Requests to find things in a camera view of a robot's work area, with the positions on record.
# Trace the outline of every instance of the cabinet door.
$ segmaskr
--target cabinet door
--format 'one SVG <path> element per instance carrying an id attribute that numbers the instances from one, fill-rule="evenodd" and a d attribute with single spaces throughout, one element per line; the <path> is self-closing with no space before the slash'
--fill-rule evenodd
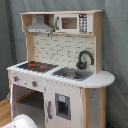
<path id="1" fill-rule="evenodd" d="M 82 91 L 63 83 L 46 81 L 46 128 L 82 128 Z"/>

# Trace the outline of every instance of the cabinet handle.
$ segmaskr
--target cabinet handle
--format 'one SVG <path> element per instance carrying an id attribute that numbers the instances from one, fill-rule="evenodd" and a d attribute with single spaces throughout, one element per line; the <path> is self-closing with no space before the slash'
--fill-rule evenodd
<path id="1" fill-rule="evenodd" d="M 48 112 L 48 118 L 52 119 L 52 115 L 50 114 L 50 107 L 51 107 L 51 101 L 48 102 L 47 112 Z"/>
<path id="2" fill-rule="evenodd" d="M 55 27 L 56 27 L 56 30 L 59 30 L 59 27 L 57 26 L 57 21 L 59 20 L 59 17 L 56 17 L 55 19 Z"/>

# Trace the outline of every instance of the toy sink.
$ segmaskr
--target toy sink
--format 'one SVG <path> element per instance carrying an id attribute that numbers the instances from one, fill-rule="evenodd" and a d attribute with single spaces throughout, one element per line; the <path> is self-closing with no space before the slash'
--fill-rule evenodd
<path id="1" fill-rule="evenodd" d="M 76 73 L 78 73 L 79 74 L 78 78 L 75 79 L 75 78 L 71 78 L 71 77 L 62 76 L 63 73 L 67 73 L 67 72 L 76 72 Z M 58 77 L 63 77 L 63 78 L 73 79 L 73 80 L 79 80 L 79 81 L 87 79 L 92 74 L 93 73 L 91 71 L 79 70 L 79 69 L 68 68 L 68 67 L 61 68 L 61 69 L 52 73 L 52 75 L 55 75 L 55 76 L 58 76 Z"/>

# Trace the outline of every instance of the stovetop burner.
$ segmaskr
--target stovetop burner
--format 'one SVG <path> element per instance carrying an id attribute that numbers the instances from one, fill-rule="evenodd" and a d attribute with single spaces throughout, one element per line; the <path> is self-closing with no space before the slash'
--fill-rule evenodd
<path id="1" fill-rule="evenodd" d="M 22 65 L 17 66 L 17 67 L 22 68 L 22 69 L 28 69 L 28 70 L 36 71 L 36 72 L 46 72 L 46 71 L 49 71 L 55 67 L 58 67 L 58 65 L 31 61 L 31 62 L 22 64 Z"/>

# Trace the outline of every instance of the oven door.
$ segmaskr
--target oven door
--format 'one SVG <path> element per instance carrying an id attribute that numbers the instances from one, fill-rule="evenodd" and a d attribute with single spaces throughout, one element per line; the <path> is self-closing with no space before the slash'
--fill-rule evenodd
<path id="1" fill-rule="evenodd" d="M 56 14 L 56 32 L 79 33 L 79 14 Z"/>

